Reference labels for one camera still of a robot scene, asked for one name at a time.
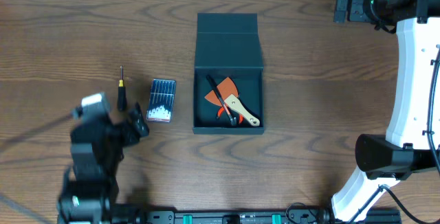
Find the blue screwdriver bit case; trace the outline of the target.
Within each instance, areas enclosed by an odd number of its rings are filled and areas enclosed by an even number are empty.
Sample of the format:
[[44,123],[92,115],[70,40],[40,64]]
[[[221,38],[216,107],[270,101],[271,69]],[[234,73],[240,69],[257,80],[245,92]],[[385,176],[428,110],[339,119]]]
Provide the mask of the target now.
[[152,82],[146,120],[169,123],[173,116],[176,81],[155,78]]

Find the small black-handled hammer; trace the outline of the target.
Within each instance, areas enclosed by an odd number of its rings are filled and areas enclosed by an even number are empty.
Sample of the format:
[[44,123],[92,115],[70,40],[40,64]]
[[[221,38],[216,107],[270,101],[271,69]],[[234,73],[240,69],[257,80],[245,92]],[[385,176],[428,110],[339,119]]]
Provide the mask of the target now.
[[212,90],[214,91],[214,94],[216,95],[217,99],[220,101],[221,106],[223,107],[224,111],[226,112],[226,114],[228,115],[229,119],[230,119],[230,123],[232,126],[236,126],[237,125],[237,119],[230,113],[228,107],[226,106],[226,103],[224,102],[220,91],[217,88],[216,82],[214,81],[214,79],[207,75],[206,76],[206,80],[209,82],[210,86],[212,87]]

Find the red scraper wooden handle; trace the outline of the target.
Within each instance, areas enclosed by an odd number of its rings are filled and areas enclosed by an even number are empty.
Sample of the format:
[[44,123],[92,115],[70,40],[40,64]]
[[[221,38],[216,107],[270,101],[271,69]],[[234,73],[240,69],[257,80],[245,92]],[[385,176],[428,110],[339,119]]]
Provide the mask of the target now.
[[[241,114],[244,117],[244,120],[246,120],[251,126],[256,127],[260,125],[260,120],[251,114],[241,103],[237,86],[231,78],[227,77],[219,84],[216,83],[216,85],[224,102],[226,103],[226,106],[229,106],[232,110],[232,113],[236,116],[237,124],[239,114]],[[214,104],[219,108],[222,107],[213,90],[207,93],[204,98],[211,104]]]

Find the red-handled pliers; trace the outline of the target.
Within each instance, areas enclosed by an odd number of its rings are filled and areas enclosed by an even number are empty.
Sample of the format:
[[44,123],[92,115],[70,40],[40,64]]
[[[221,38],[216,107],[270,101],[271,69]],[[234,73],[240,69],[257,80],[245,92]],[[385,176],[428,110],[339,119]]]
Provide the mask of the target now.
[[[232,113],[232,110],[230,109],[230,107],[229,107],[229,106],[226,106],[226,107],[228,108],[229,114],[230,114],[233,118],[237,118],[237,117]],[[225,109],[224,109],[223,107],[221,107],[221,108],[217,111],[216,119],[219,120],[220,117],[222,116],[222,114],[225,113],[225,112],[226,112]],[[242,124],[243,121],[244,121],[244,117],[243,117],[241,114],[239,114],[238,124]]]

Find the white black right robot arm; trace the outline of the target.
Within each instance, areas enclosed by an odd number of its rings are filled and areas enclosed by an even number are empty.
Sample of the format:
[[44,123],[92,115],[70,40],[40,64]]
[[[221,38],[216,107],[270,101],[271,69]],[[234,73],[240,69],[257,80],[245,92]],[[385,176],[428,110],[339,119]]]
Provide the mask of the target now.
[[336,0],[333,20],[395,34],[399,64],[386,133],[358,137],[356,168],[320,222],[389,222],[393,214],[374,212],[375,202],[409,176],[439,169],[439,0]]

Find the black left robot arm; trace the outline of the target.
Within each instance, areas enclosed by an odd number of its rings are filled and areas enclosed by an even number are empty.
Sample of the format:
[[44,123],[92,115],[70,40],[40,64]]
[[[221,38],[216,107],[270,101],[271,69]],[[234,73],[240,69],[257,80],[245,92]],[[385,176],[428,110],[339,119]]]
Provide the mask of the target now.
[[114,124],[101,104],[74,109],[82,122],[71,133],[73,165],[64,173],[63,188],[56,203],[58,223],[145,223],[139,207],[118,204],[116,179],[123,148],[140,142],[149,128],[136,103],[128,118]]

